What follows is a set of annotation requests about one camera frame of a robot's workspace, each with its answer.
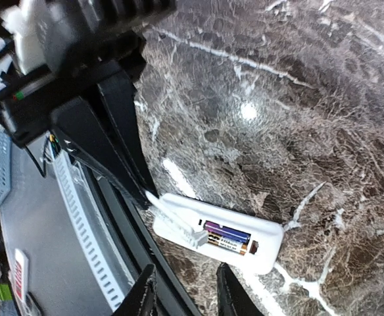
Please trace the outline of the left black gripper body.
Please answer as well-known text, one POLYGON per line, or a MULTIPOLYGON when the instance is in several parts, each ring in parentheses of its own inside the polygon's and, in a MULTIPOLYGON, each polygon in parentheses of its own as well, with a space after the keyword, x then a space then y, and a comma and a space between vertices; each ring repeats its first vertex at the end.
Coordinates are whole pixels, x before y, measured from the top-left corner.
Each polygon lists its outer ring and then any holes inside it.
POLYGON ((116 42, 121 57, 101 61, 75 76, 55 76, 43 65, 14 79, 0 90, 0 123, 11 140, 22 148, 51 128, 51 113, 88 88, 120 73, 136 81, 146 62, 142 57, 146 39, 128 32, 116 42))

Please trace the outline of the white battery cover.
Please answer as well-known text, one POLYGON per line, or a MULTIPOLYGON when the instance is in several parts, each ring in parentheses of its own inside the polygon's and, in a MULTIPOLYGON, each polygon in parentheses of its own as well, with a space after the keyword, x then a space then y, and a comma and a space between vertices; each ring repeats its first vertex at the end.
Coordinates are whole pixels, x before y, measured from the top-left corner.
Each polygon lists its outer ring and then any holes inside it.
POLYGON ((195 232, 193 227, 187 224, 181 217, 177 216, 167 205, 160 201, 150 191, 145 191, 147 199, 155 207, 155 217, 162 219, 167 227, 172 229, 183 241, 193 248, 203 246, 208 242, 208 232, 202 230, 195 232))

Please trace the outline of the gold battery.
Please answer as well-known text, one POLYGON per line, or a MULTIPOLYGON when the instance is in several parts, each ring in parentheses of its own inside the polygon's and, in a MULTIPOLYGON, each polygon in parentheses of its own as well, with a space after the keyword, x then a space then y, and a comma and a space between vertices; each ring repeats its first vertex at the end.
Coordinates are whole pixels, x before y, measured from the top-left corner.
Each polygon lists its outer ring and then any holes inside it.
POLYGON ((240 255, 245 255, 247 252, 246 244, 226 238, 213 232, 208 233, 208 243, 224 248, 225 250, 233 251, 240 255))

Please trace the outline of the blue battery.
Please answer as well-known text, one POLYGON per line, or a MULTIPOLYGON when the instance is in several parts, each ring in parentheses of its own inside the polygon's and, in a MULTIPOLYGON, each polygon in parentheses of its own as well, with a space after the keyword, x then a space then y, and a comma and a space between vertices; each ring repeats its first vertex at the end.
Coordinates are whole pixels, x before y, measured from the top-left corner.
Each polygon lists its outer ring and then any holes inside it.
POLYGON ((249 233, 242 232, 227 226, 222 226, 211 221, 206 221, 204 223, 204 228, 209 232, 222 235, 226 238, 242 242, 244 244, 248 244, 251 239, 251 235, 249 233))

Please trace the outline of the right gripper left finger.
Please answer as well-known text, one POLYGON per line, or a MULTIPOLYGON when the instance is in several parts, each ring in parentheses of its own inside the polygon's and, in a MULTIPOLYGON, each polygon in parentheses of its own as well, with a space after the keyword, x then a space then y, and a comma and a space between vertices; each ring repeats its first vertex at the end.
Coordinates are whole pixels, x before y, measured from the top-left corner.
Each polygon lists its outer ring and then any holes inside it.
POLYGON ((155 266, 147 265, 112 316, 153 316, 156 308, 155 266))

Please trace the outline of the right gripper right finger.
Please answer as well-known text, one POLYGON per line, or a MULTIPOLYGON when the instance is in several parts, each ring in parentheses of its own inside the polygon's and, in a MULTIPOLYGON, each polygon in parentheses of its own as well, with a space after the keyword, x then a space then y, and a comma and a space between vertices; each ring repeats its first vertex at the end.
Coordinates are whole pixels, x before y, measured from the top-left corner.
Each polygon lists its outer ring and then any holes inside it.
POLYGON ((216 271, 218 315, 254 315, 254 304, 227 263, 216 271))

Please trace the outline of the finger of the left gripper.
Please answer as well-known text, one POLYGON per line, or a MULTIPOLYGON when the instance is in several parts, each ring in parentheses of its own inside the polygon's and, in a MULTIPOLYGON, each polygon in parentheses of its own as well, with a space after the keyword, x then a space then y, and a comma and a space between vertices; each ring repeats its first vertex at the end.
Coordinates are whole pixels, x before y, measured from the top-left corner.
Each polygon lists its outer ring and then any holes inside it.
POLYGON ((116 133, 116 144, 122 158, 127 162, 129 170, 137 183, 154 196, 158 196, 155 183, 145 160, 134 97, 136 89, 127 74, 115 74, 98 84, 105 111, 116 133))
POLYGON ((86 100, 77 97, 55 109, 51 124, 62 148, 69 154, 104 176, 137 207, 151 206, 144 186, 86 100))

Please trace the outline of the white remote control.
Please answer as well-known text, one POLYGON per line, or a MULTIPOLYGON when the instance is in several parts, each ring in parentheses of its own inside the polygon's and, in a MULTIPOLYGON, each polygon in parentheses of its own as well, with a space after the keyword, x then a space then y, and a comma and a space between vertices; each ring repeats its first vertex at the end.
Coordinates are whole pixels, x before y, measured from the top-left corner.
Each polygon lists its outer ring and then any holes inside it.
POLYGON ((146 196, 155 207, 157 236, 257 275, 274 267, 283 240, 280 224, 176 194, 146 196))

